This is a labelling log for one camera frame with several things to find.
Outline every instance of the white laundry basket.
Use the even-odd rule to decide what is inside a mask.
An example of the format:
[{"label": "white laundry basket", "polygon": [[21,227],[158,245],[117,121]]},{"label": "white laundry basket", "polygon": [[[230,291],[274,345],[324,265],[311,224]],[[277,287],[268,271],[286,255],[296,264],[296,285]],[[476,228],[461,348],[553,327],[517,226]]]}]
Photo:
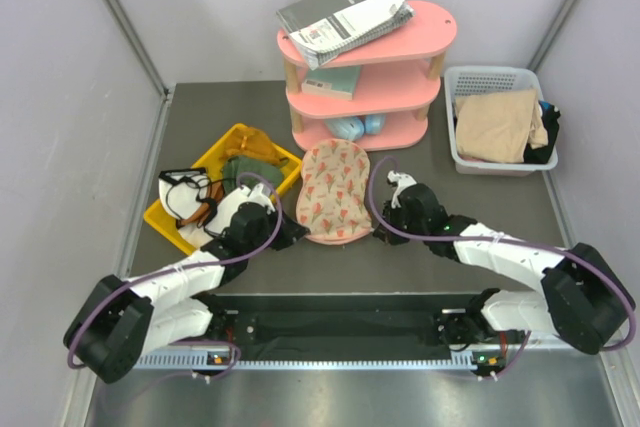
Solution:
[{"label": "white laundry basket", "polygon": [[509,90],[538,91],[538,99],[544,100],[536,74],[527,69],[512,67],[464,66],[450,67],[444,73],[444,94],[447,102],[447,124],[451,155],[456,170],[461,174],[524,176],[539,170],[551,170],[558,164],[558,153],[553,153],[546,164],[498,164],[493,162],[473,162],[458,155],[454,127],[455,98],[463,95],[487,94]]}]

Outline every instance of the green cloth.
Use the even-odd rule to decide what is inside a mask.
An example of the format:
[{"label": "green cloth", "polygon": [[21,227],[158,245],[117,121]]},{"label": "green cloth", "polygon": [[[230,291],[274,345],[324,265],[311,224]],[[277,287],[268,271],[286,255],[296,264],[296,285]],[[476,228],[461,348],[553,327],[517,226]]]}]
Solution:
[{"label": "green cloth", "polygon": [[[280,172],[277,167],[267,164],[261,160],[252,159],[244,155],[238,155],[237,157],[231,157],[222,167],[222,185],[224,186],[224,193],[229,194],[236,188],[236,178],[238,175],[244,172],[251,172],[258,174],[268,180],[275,188],[284,180],[284,174]],[[247,177],[243,179],[242,183],[254,187],[258,183],[258,179]]]}]

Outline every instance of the yellow bin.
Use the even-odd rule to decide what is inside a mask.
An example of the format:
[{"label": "yellow bin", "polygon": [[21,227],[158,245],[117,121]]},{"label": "yellow bin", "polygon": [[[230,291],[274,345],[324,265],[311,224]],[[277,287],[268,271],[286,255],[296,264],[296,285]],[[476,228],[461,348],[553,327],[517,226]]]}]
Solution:
[{"label": "yellow bin", "polygon": [[[219,179],[222,174],[222,166],[224,162],[220,160],[224,152],[224,144],[235,129],[245,128],[244,124],[236,124],[218,140],[213,147],[211,147],[198,161],[192,165],[192,167],[206,167],[207,172],[211,176],[211,180]],[[278,195],[282,197],[284,193],[291,188],[293,183],[300,177],[300,165],[302,161],[293,155],[291,152],[287,152],[279,145],[273,144],[282,157],[289,159],[283,167],[280,168],[284,174],[284,180],[276,189]],[[178,247],[185,254],[192,254],[196,248],[185,241],[176,229],[176,219],[171,217],[162,207],[160,199],[157,199],[151,207],[149,207],[144,213],[144,220],[151,227],[156,229],[162,235],[164,235],[169,241]]]}]

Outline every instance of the pink shelf tier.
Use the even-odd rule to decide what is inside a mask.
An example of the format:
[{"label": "pink shelf tier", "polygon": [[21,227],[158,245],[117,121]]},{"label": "pink shelf tier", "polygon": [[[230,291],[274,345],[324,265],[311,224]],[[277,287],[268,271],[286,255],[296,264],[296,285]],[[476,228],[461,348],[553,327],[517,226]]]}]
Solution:
[{"label": "pink shelf tier", "polygon": [[[304,131],[293,133],[293,138],[303,150],[309,150],[324,139],[333,137],[322,120],[303,119]],[[413,112],[387,114],[378,135],[364,135],[356,141],[365,150],[402,149],[416,144],[427,132],[428,121],[416,120]]]},{"label": "pink shelf tier", "polygon": [[[353,100],[288,91],[287,99],[295,110],[314,119],[416,110],[430,104],[440,90],[440,78],[427,78],[428,69],[424,60],[365,65]],[[301,81],[306,70],[299,69]]]},{"label": "pink shelf tier", "polygon": [[[324,65],[324,68],[425,59],[447,50],[458,31],[453,16],[431,2],[410,0],[409,5],[416,14],[406,25],[373,42],[341,54]],[[293,64],[306,65],[284,30],[278,32],[278,47],[282,55]]]}]

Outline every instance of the gray table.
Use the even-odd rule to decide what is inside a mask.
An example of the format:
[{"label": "gray table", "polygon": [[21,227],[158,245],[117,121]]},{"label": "gray table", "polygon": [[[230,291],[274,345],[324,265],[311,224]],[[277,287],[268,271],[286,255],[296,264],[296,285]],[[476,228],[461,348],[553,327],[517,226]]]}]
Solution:
[{"label": "gray table", "polygon": [[[495,229],[530,240],[561,244],[540,175],[526,178],[463,176],[448,151],[442,96],[416,146],[393,152],[400,169],[426,182],[451,213],[475,217]],[[290,131],[282,82],[178,85],[157,171],[191,165],[229,127],[243,122],[302,156]],[[372,162],[388,152],[372,153]],[[294,212],[299,183],[284,197]],[[389,198],[384,179],[375,184],[377,204]],[[154,185],[149,203],[157,198]],[[181,253],[153,229],[140,234],[133,274],[176,261]],[[220,289],[226,293],[478,292],[521,286],[479,268],[434,257],[417,243],[391,248],[369,237],[344,247],[302,241],[267,251]],[[162,373],[134,371],[106,390],[121,405]],[[598,357],[573,351],[527,352],[498,383],[424,372],[236,372],[206,386],[187,378],[155,386],[117,416],[96,403],[88,425],[219,425],[300,427],[390,425],[553,426],[620,425]]]}]

